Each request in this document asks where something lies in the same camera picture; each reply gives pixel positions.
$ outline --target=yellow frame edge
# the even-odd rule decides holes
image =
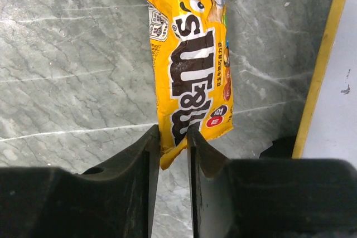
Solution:
[[[344,9],[346,0],[332,0],[330,13],[327,18],[324,36],[317,55],[316,66],[311,79],[310,89],[308,91],[306,104],[302,113],[300,127],[297,133],[292,158],[301,158],[305,142],[310,128],[313,112],[317,99],[319,97],[321,84],[325,76],[327,64],[335,41],[340,18]]]

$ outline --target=cartoon eye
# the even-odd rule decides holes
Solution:
[[[198,0],[190,0],[190,6],[194,11],[203,12],[205,11],[205,6]]]

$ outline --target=ampersand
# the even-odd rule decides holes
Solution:
[[[203,103],[206,100],[205,89],[206,89],[205,84],[201,85],[200,87],[195,86],[194,90],[196,94],[195,95],[186,94],[185,96],[183,96],[180,101],[181,107],[184,109],[192,108],[192,107],[198,108],[201,105],[203,105]]]

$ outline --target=gray marble surface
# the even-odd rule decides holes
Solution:
[[[257,157],[295,134],[331,0],[228,0],[235,129]],[[145,0],[0,0],[0,166],[82,172],[157,121]],[[160,172],[153,237],[192,237],[186,153]]]

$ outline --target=candy packet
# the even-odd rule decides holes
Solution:
[[[162,169],[187,147],[193,125],[207,140],[232,130],[226,0],[148,0]]]

